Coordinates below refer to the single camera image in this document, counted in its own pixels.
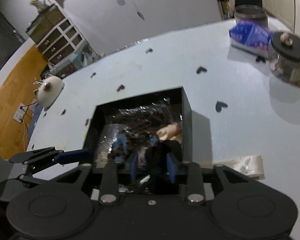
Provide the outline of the blue brown crochet scrunchie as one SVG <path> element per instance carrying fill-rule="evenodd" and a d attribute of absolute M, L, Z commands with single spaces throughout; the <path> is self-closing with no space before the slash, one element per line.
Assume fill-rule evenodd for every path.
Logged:
<path fill-rule="evenodd" d="M 124 163 L 135 153 L 139 160 L 144 159 L 146 151 L 157 145 L 158 142 L 158 136 L 149 132 L 134 134 L 128 131 L 122 131 L 118 134 L 116 141 L 111 146 L 108 160 L 116 163 Z"/>

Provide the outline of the black fabric scrunchie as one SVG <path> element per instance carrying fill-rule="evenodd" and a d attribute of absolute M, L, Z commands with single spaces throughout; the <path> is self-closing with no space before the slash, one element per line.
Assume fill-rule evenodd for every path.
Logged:
<path fill-rule="evenodd" d="M 145 153 L 146 170 L 150 176 L 147 186 L 151 194 L 177 194 L 179 185 L 175 182 L 177 168 L 174 160 L 181 162 L 181 145 L 175 140 L 158 142 Z"/>

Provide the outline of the black storage box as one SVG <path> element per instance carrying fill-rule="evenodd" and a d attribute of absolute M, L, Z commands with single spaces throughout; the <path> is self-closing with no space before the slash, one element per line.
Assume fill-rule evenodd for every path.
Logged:
<path fill-rule="evenodd" d="M 109 162 L 108 154 L 122 131 L 134 134 L 156 132 L 170 124 L 179 124 L 183 131 L 181 151 L 183 160 L 192 160 L 192 109 L 183 87 L 161 90 L 98 105 L 90 121 L 84 147 L 94 155 L 93 184 L 100 191 L 103 169 Z M 150 176 L 146 160 L 138 159 L 138 174 L 133 183 L 119 182 L 120 193 L 157 195 L 148 191 Z"/>

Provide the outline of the empty clear plastic bag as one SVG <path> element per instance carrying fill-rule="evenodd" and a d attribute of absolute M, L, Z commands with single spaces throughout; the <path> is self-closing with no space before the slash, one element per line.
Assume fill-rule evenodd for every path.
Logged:
<path fill-rule="evenodd" d="M 214 165 L 224 165 L 250 178 L 263 178 L 263 159 L 260 155 L 239 157 L 232 160 L 220 161 Z"/>

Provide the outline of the beige plush toy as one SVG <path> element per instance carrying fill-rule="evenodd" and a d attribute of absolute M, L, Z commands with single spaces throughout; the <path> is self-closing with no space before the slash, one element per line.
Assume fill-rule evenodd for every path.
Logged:
<path fill-rule="evenodd" d="M 156 134 L 160 141 L 173 140 L 180 144 L 183 142 L 182 127 L 179 124 L 170 124 L 159 129 Z"/>

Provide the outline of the white cat-shaped ceramic pot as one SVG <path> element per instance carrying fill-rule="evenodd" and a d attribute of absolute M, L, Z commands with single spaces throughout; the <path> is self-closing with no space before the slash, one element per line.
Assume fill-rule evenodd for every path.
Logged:
<path fill-rule="evenodd" d="M 47 111 L 53 105 L 64 88 L 63 80 L 50 73 L 46 73 L 43 80 L 34 78 L 33 84 L 38 85 L 38 88 L 33 92 L 44 111 Z"/>

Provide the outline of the white drawer cabinet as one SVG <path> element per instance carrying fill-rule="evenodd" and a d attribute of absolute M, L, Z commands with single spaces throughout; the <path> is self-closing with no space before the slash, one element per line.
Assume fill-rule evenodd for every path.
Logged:
<path fill-rule="evenodd" d="M 48 6 L 26 29 L 27 35 L 49 63 L 57 65 L 76 52 L 85 38 L 57 5 Z"/>

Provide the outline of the blue tissue pack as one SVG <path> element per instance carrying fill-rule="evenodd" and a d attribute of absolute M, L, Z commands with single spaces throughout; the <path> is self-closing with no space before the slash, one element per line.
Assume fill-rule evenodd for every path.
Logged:
<path fill-rule="evenodd" d="M 240 20 L 229 30 L 230 44 L 257 56 L 269 56 L 269 42 L 273 32 L 252 21 Z"/>

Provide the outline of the glass jar with black lid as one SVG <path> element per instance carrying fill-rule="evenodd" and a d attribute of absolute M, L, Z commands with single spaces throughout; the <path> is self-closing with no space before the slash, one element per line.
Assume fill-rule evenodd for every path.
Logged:
<path fill-rule="evenodd" d="M 269 67 L 281 80 L 300 82 L 300 37 L 284 32 L 274 32 L 269 42 Z"/>

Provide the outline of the grey round tin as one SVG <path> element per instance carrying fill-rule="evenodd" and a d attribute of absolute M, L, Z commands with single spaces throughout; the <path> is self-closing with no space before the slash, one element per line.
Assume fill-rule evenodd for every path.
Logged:
<path fill-rule="evenodd" d="M 236 23 L 239 21 L 251 21 L 258 25 L 268 27 L 268 17 L 266 11 L 256 5 L 239 5 L 235 7 L 234 17 Z"/>

